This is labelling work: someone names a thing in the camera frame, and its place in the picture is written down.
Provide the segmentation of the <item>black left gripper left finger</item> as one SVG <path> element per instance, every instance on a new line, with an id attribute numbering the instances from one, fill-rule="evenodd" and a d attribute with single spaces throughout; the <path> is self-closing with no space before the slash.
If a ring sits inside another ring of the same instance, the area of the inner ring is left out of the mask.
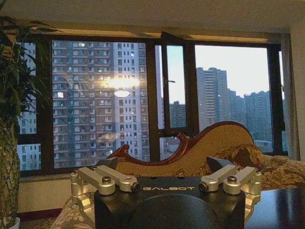
<path id="1" fill-rule="evenodd" d="M 93 194 L 112 195 L 116 186 L 123 192 L 136 192 L 140 185 L 134 176 L 116 170 L 118 158 L 104 160 L 95 168 L 82 167 L 71 173 L 72 202 L 79 206 L 81 215 L 95 222 Z"/>

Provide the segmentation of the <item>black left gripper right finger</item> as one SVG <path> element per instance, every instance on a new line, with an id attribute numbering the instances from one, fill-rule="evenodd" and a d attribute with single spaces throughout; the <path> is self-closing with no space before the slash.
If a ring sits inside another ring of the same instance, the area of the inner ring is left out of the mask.
<path id="1" fill-rule="evenodd" d="M 229 160 L 208 156 L 206 159 L 211 175 L 202 176 L 199 190 L 204 193 L 218 190 L 223 185 L 225 193 L 238 195 L 245 193 L 244 221 L 247 222 L 254 212 L 254 206 L 261 200 L 261 172 L 255 167 L 240 169 Z"/>

